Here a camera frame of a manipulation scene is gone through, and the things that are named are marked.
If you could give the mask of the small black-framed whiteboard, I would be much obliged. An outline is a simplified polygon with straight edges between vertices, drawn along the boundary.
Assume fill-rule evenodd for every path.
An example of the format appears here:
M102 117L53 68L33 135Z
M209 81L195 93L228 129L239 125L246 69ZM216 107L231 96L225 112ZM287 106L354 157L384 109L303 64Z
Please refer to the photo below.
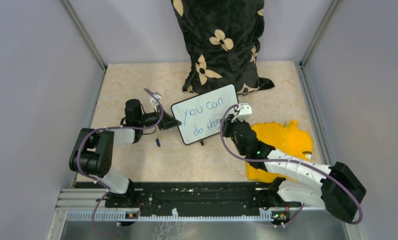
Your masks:
M181 122L178 130L183 143L190 145L218 134L223 114L238 103L232 84L174 103L171 112Z

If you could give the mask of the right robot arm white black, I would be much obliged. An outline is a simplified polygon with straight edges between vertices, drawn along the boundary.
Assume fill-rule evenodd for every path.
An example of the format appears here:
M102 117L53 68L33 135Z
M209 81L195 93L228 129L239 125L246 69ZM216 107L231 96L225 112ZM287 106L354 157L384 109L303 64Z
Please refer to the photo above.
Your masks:
M275 188L268 192L272 205L300 202L324 207L332 216L352 225L362 222L361 203L367 190L346 164L310 163L288 155L259 140L251 126L234 114L222 117L220 137L232 140L238 151L232 153L235 158L255 169L279 174Z

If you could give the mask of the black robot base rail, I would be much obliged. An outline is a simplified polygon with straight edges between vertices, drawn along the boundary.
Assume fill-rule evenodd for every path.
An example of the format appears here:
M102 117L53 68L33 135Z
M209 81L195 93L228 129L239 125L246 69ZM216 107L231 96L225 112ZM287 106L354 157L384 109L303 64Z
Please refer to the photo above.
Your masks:
M261 182L135 182L127 193L107 192L92 182L63 189L56 208L70 221L287 222L292 208Z

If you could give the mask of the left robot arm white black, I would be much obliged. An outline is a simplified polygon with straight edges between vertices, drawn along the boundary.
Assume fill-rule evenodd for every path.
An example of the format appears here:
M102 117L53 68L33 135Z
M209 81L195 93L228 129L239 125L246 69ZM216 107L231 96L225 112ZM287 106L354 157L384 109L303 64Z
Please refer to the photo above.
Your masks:
M181 125L181 121L169 115L160 105L146 113L138 99L125 103L125 116L117 128L96 130L83 128L76 140L69 168L97 181L108 191L109 198L117 198L125 207L135 204L137 194L133 181L124 177L112 166L114 147L135 144L152 128L166 130Z

